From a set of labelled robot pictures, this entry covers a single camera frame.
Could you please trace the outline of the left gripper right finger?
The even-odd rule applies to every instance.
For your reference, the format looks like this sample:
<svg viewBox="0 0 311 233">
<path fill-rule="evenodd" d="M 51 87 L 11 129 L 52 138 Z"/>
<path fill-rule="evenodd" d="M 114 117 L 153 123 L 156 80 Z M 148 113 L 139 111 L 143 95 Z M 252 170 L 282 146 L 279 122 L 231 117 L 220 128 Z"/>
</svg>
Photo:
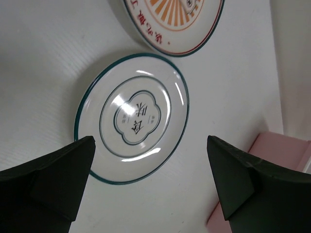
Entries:
<svg viewBox="0 0 311 233">
<path fill-rule="evenodd" d="M 311 176 L 258 158 L 216 136 L 207 153 L 233 233 L 309 233 Z"/>
</svg>

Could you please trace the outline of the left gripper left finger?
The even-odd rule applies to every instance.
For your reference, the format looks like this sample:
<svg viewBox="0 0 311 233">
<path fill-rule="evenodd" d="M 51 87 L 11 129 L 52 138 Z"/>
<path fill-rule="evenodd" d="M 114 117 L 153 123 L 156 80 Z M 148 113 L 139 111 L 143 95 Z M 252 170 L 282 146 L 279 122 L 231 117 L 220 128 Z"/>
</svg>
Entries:
<svg viewBox="0 0 311 233">
<path fill-rule="evenodd" d="M 95 155 L 93 136 L 1 171 L 2 233 L 67 233 Z"/>
</svg>

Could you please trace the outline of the flower emblem plate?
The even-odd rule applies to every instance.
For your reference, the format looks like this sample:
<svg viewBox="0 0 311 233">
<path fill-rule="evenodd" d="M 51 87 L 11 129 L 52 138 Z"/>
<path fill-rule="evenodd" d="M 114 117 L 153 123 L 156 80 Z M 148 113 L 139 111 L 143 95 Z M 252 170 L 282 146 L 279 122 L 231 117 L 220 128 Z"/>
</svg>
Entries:
<svg viewBox="0 0 311 233">
<path fill-rule="evenodd" d="M 135 53 L 92 81 L 77 108 L 73 137 L 96 141 L 92 177 L 112 185 L 135 183 L 173 155 L 189 113 L 189 91 L 178 67 L 154 53 Z"/>
</svg>

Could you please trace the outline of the partly hidden orange plate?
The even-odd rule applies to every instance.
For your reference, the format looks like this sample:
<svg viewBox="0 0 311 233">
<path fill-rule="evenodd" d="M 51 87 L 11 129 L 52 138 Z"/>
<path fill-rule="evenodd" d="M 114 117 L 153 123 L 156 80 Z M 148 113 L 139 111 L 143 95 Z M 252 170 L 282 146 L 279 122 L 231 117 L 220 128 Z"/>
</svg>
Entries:
<svg viewBox="0 0 311 233">
<path fill-rule="evenodd" d="M 131 22 L 145 43 L 171 57 L 197 52 L 220 20 L 223 0 L 124 0 Z"/>
</svg>

